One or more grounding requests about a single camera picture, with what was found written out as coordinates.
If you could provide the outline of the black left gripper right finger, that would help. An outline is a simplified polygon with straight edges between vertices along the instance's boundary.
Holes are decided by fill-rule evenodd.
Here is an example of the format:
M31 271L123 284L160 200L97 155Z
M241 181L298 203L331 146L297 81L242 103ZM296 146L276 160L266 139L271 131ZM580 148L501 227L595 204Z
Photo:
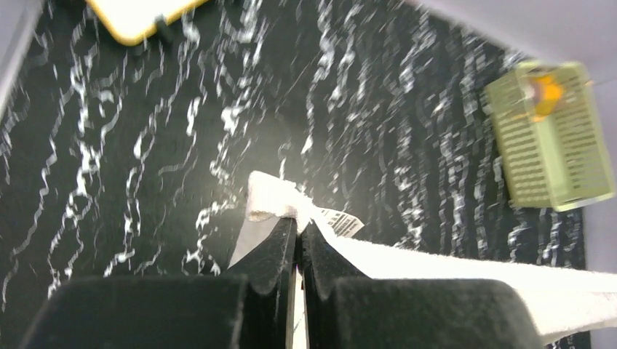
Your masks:
M301 234L311 348L541 348L515 291L481 279L373 279L326 241Z

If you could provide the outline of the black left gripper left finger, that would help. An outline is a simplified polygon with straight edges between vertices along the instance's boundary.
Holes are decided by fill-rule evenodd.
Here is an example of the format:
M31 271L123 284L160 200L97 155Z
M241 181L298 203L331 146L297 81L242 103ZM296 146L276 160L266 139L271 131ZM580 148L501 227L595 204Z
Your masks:
M289 348L296 225L219 276L82 278L37 313L22 348Z

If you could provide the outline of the white cloth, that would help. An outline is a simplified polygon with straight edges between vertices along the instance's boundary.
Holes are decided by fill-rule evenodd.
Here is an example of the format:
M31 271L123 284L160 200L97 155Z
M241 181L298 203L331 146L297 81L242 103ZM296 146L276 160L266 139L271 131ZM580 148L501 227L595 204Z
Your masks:
M294 182L260 171L248 178L247 203L231 265L256 250L266 229L292 218L304 237L309 226L365 275L376 279L488 279L512 287L522 298L543 344L568 335L616 326L616 275L515 262L428 254L338 236L331 209L315 206Z

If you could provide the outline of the yellow brown bear towel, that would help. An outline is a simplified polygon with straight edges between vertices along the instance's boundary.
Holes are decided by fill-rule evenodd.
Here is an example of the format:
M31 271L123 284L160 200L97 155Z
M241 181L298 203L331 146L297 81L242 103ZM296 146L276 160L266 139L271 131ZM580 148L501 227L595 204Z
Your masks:
M533 103L532 121L543 121L560 106L564 87L557 82L554 74L531 76L528 78L528 86Z

